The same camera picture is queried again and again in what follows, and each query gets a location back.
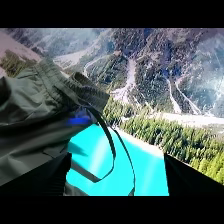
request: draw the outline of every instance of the rocky mountain slope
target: rocky mountain slope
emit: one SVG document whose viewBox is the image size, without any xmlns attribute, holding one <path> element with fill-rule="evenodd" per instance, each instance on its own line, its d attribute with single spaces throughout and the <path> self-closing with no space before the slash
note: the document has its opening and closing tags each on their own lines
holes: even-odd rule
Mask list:
<svg viewBox="0 0 224 224">
<path fill-rule="evenodd" d="M 123 102 L 224 117 L 224 29 L 3 29 Z"/>
</svg>

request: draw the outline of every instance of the lake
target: lake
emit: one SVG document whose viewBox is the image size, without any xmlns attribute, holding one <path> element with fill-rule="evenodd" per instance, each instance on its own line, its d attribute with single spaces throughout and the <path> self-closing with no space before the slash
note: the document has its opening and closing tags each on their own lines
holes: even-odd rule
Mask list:
<svg viewBox="0 0 224 224">
<path fill-rule="evenodd" d="M 98 183 L 92 183 L 72 169 L 67 174 L 68 183 L 90 196 L 127 196 L 133 188 L 133 173 L 128 157 L 117 135 L 112 130 L 110 132 L 117 156 L 114 170 L 109 176 Z M 162 152 L 122 131 L 120 133 L 136 174 L 135 195 L 168 196 Z M 74 136 L 68 150 L 74 161 L 99 178 L 112 167 L 113 157 L 108 139 L 103 129 L 95 124 Z"/>
</svg>

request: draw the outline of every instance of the elastic waistband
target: elastic waistband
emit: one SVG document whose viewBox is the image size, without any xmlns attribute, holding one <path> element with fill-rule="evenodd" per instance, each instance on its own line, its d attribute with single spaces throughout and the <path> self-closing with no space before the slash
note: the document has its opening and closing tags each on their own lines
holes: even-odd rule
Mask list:
<svg viewBox="0 0 224 224">
<path fill-rule="evenodd" d="M 61 104 L 92 106 L 103 112 L 109 95 L 99 90 L 81 73 L 65 78 L 51 59 L 44 59 L 34 66 L 48 93 Z"/>
</svg>

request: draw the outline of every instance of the river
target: river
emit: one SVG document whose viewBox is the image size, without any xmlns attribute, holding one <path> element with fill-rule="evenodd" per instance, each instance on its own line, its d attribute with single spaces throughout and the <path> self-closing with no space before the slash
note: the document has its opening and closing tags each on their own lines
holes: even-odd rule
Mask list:
<svg viewBox="0 0 224 224">
<path fill-rule="evenodd" d="M 110 130 L 117 156 L 113 172 L 104 180 L 92 183 L 74 170 L 67 181 L 90 196 L 126 196 L 133 188 L 133 173 L 128 157 L 117 137 Z M 136 174 L 136 196 L 167 196 L 165 164 L 162 152 L 120 131 L 130 153 Z M 112 166 L 112 154 L 102 128 L 92 125 L 73 137 L 69 143 L 72 159 L 94 175 L 102 178 Z"/>
</svg>

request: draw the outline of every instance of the green forest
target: green forest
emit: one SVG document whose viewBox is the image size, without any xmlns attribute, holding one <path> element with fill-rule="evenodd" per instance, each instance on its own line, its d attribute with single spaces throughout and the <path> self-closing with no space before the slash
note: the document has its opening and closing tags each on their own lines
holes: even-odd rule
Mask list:
<svg viewBox="0 0 224 224">
<path fill-rule="evenodd" d="M 35 60 L 29 60 L 26 57 L 19 58 L 12 51 L 7 50 L 2 58 L 0 67 L 2 67 L 9 77 L 16 77 L 23 69 L 36 64 Z"/>
<path fill-rule="evenodd" d="M 128 134 L 157 145 L 164 152 L 189 164 L 194 169 L 224 185 L 224 139 L 209 129 L 184 127 L 177 122 L 147 119 L 150 108 L 136 111 L 132 105 L 124 105 L 109 99 L 104 116 Z"/>
</svg>

